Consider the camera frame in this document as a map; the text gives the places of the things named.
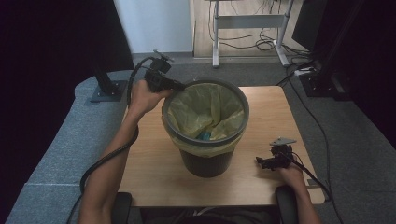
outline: black monitor stand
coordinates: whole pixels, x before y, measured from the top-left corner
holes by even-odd
[[[343,85],[345,82],[342,76],[337,76],[342,74],[335,73],[334,67],[340,46],[363,3],[364,0],[358,0],[352,6],[319,72],[299,76],[308,97],[334,97],[336,100],[349,100],[346,85]]]
[[[92,63],[91,69],[94,72],[96,80],[98,81],[98,86],[96,87],[90,102],[119,102],[128,81],[110,80],[108,74],[94,63]]]

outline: black curtain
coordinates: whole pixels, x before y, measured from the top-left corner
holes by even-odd
[[[364,1],[338,61],[353,101],[396,148],[395,10],[394,1]]]
[[[78,83],[134,69],[113,0],[0,3],[1,216],[50,146]]]

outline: white wall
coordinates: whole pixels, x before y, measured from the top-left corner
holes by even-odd
[[[114,0],[132,53],[192,52],[190,1]]]

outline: person's left hand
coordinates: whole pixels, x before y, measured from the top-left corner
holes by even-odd
[[[142,118],[147,112],[152,110],[162,98],[168,97],[172,92],[172,90],[151,92],[147,81],[139,80],[132,88],[131,105],[128,114],[132,113]]]

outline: forearm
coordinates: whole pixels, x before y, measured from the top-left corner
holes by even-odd
[[[321,223],[314,205],[311,203],[311,197],[308,190],[303,188],[294,189],[297,201],[298,218],[300,224],[317,224]]]
[[[139,115],[128,113],[113,140],[102,153],[101,158],[124,146],[134,136]],[[81,204],[79,221],[92,221],[100,218],[102,223],[109,223],[111,209],[120,187],[129,148],[110,161],[98,167],[89,177]]]

